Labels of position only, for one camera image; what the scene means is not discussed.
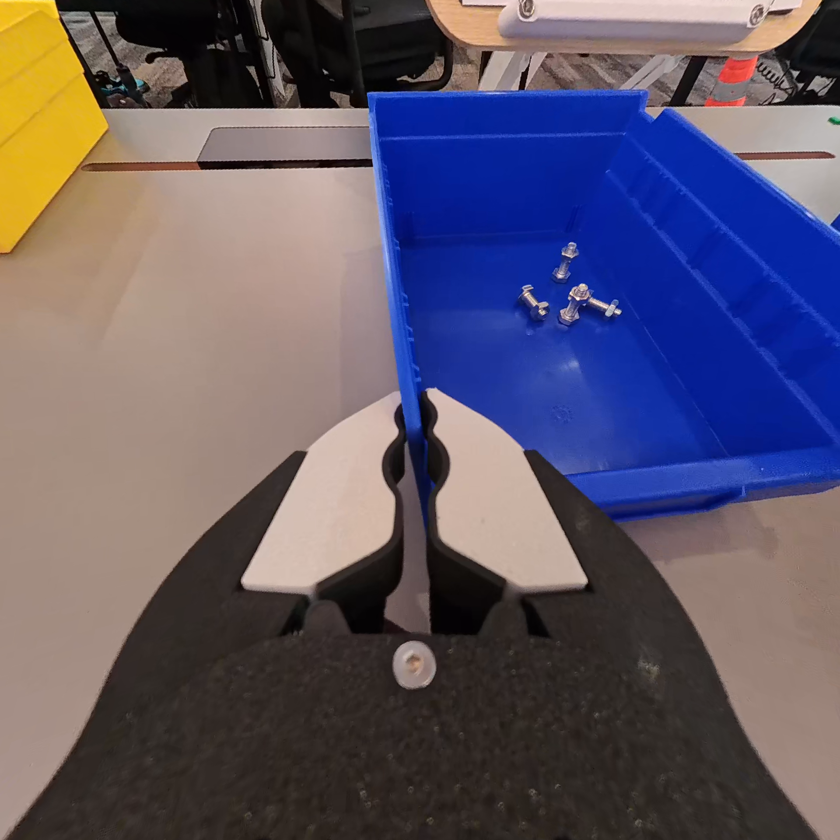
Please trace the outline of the instruction sheet on stand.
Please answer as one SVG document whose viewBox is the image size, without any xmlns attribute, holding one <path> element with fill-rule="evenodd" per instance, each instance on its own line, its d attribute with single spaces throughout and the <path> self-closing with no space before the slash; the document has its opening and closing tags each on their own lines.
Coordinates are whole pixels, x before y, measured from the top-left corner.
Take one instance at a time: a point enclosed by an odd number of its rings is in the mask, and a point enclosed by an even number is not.
<svg viewBox="0 0 840 840">
<path fill-rule="evenodd" d="M 452 42 L 484 51 L 544 51 L 561 54 L 670 55 L 708 57 L 757 56 L 789 40 L 812 18 L 819 1 L 803 1 L 787 14 L 770 14 L 761 26 L 738 41 L 713 45 L 705 41 L 581 38 L 506 38 L 498 30 L 498 7 L 464 6 L 459 1 L 427 1 L 437 26 Z"/>
</svg>

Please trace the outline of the orange striped traffic cone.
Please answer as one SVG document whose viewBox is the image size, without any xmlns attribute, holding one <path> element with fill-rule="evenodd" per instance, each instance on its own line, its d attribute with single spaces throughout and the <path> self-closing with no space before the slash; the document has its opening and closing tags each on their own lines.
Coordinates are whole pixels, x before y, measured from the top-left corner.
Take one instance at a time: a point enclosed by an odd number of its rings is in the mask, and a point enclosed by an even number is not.
<svg viewBox="0 0 840 840">
<path fill-rule="evenodd" d="M 721 68 L 717 81 L 707 98 L 706 108 L 742 107 L 748 94 L 748 88 L 756 71 L 759 57 L 729 57 Z"/>
</svg>

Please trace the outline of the yellow storage bin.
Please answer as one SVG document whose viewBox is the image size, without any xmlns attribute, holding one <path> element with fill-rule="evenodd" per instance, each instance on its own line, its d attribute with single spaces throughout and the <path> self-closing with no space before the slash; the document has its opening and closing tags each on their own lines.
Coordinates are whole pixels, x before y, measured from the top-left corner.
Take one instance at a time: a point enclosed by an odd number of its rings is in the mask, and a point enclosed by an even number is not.
<svg viewBox="0 0 840 840">
<path fill-rule="evenodd" d="M 1 2 L 1 253 L 108 131 L 55 2 Z"/>
</svg>

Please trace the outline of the black office chair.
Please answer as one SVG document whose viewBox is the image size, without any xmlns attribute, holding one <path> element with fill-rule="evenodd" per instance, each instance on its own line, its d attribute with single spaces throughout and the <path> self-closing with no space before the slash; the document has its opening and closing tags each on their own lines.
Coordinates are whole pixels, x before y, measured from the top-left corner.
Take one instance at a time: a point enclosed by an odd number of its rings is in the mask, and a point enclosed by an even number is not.
<svg viewBox="0 0 840 840">
<path fill-rule="evenodd" d="M 439 91 L 454 47 L 425 1 L 264 1 L 262 23 L 303 109 L 334 95 L 365 108 L 378 91 Z"/>
</svg>

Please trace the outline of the white document stand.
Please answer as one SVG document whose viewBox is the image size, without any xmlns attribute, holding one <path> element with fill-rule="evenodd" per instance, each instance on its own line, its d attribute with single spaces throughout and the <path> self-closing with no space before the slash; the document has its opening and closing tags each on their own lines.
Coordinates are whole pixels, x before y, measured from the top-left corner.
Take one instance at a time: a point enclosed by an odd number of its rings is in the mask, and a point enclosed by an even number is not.
<svg viewBox="0 0 840 840">
<path fill-rule="evenodd" d="M 546 58 L 546 52 L 485 51 L 481 54 L 478 89 L 481 91 L 524 90 L 532 82 Z M 610 88 L 647 90 L 662 76 L 675 70 L 684 56 L 657 55 L 649 58 L 621 85 L 607 78 Z"/>
</svg>

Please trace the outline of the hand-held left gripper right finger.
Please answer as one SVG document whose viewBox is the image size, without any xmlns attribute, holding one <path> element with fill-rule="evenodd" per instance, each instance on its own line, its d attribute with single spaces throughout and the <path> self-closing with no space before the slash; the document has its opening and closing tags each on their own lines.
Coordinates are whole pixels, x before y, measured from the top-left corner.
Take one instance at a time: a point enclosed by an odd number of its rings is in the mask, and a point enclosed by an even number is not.
<svg viewBox="0 0 840 840">
<path fill-rule="evenodd" d="M 432 624 L 483 624 L 504 600 L 589 584 L 522 446 L 438 388 L 423 394 Z"/>
</svg>

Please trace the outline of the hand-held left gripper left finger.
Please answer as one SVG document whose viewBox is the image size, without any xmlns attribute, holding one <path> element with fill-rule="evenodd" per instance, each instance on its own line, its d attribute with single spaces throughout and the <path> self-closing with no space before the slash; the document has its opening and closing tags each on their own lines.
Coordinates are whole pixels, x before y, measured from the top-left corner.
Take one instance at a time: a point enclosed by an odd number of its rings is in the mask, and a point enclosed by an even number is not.
<svg viewBox="0 0 840 840">
<path fill-rule="evenodd" d="M 398 392 L 317 439 L 245 568 L 243 589 L 334 602 L 351 628 L 383 628 L 403 575 L 405 447 Z"/>
</svg>

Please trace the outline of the white instruction board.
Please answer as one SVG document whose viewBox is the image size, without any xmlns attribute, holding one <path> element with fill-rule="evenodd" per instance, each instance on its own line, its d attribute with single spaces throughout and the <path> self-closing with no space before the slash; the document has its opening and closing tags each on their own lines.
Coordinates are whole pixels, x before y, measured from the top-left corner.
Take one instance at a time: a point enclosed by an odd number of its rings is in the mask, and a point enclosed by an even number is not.
<svg viewBox="0 0 840 840">
<path fill-rule="evenodd" d="M 607 39 L 735 43 L 760 26 L 771 2 L 519 1 L 498 18 L 508 39 Z"/>
</svg>

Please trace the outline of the dark flat tablet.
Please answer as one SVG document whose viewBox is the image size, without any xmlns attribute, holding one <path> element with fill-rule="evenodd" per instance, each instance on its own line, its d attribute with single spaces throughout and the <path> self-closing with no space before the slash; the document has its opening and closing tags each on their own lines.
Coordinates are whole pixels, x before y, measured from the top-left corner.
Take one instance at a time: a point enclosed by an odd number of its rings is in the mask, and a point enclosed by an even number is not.
<svg viewBox="0 0 840 840">
<path fill-rule="evenodd" d="M 372 167 L 365 127 L 212 129 L 197 157 L 203 170 Z"/>
</svg>

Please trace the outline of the blue storage bin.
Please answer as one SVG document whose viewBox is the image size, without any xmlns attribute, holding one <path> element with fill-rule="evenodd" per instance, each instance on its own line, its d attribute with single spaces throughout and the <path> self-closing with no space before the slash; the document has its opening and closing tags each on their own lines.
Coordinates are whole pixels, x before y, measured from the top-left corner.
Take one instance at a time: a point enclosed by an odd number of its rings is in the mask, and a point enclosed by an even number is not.
<svg viewBox="0 0 840 840">
<path fill-rule="evenodd" d="M 369 95 L 417 470 L 437 388 L 619 521 L 838 486 L 838 231 L 646 100 Z M 623 314 L 562 325 L 581 283 Z M 525 285 L 550 304 L 542 322 Z"/>
</svg>

